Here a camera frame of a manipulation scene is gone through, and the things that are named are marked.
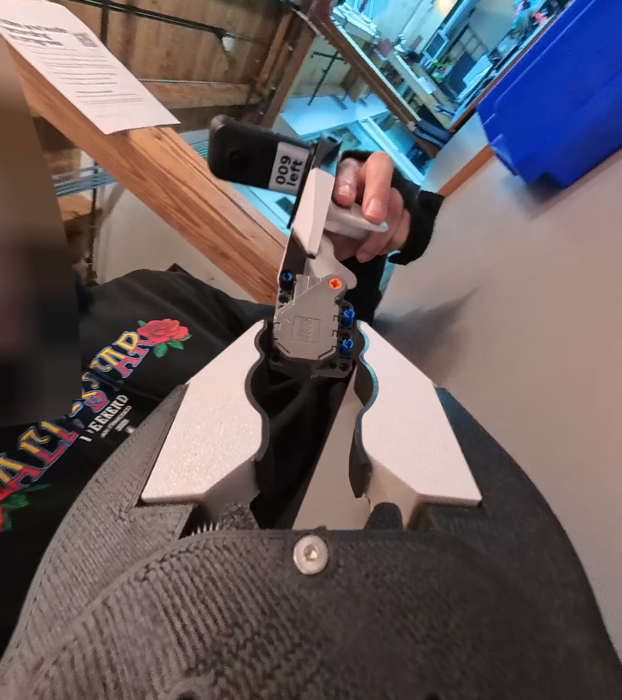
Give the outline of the person's left hand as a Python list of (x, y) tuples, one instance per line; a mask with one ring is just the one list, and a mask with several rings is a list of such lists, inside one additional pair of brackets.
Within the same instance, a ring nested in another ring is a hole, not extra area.
[(343, 208), (359, 204), (370, 223), (385, 223), (385, 232), (373, 232), (365, 241), (351, 240), (339, 234), (328, 235), (339, 261), (356, 258), (366, 263), (378, 256), (401, 250), (408, 238), (411, 215), (403, 198), (392, 186), (394, 162), (383, 152), (370, 153), (365, 162), (347, 157), (337, 166), (333, 201)]

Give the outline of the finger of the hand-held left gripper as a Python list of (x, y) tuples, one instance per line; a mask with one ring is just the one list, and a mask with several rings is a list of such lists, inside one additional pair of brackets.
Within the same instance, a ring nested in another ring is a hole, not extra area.
[(356, 275), (335, 257), (331, 240), (321, 240), (315, 257), (307, 258), (307, 275), (318, 279), (332, 276), (344, 281), (347, 289), (357, 285)]
[(287, 243), (287, 271), (307, 274), (307, 258), (315, 257), (324, 234), (331, 203), (334, 176), (322, 169), (311, 169), (298, 197), (298, 208)]

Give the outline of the person's left forearm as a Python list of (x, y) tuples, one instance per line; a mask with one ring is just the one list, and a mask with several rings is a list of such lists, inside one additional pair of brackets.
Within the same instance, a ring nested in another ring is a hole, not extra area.
[(398, 171), (392, 177), (392, 187), (401, 195), (404, 209), (411, 220), (403, 247), (388, 256), (388, 262), (408, 265), (420, 259), (427, 251), (445, 197), (421, 189), (417, 183), (404, 178)]

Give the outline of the printed white paper sheet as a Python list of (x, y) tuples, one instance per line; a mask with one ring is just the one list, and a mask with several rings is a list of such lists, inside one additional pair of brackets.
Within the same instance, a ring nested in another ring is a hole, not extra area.
[(104, 135), (179, 124), (64, 6), (0, 1), (0, 34)]

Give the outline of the grey toy pull-back motor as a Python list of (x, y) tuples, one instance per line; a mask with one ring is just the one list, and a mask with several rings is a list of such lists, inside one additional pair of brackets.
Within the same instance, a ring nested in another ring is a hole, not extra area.
[(340, 273), (318, 277), (285, 269), (275, 308), (268, 363), (288, 377), (344, 380), (354, 368), (356, 314)]

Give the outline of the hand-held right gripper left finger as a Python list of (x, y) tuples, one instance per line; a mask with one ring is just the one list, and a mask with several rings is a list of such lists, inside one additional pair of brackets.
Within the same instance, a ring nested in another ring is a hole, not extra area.
[(255, 323), (187, 382), (143, 502), (248, 505), (258, 495), (254, 462), (267, 425), (251, 391), (264, 329)]

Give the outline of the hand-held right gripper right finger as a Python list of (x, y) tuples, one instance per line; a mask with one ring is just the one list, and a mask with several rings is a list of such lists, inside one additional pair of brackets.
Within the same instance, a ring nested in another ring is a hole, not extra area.
[(350, 484), (373, 511), (396, 506), (405, 528), (425, 506), (471, 508), (481, 490), (433, 381), (367, 323), (357, 324), (354, 393), (361, 402)]

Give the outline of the blue plastic bin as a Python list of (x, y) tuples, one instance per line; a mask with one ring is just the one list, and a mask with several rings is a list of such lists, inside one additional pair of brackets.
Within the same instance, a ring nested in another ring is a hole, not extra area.
[(477, 106), (526, 184), (562, 188), (622, 147), (622, 1), (572, 1)]

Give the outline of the wooden table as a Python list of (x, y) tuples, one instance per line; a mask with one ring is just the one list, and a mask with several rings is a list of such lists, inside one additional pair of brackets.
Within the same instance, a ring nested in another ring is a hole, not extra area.
[(254, 1), (50, 1), (68, 9), (179, 121), (104, 135), (12, 48), (30, 113), (91, 157), (195, 250), (260, 302), (272, 302), (283, 234), (211, 175), (179, 129), (220, 111), (254, 116), (281, 12)]

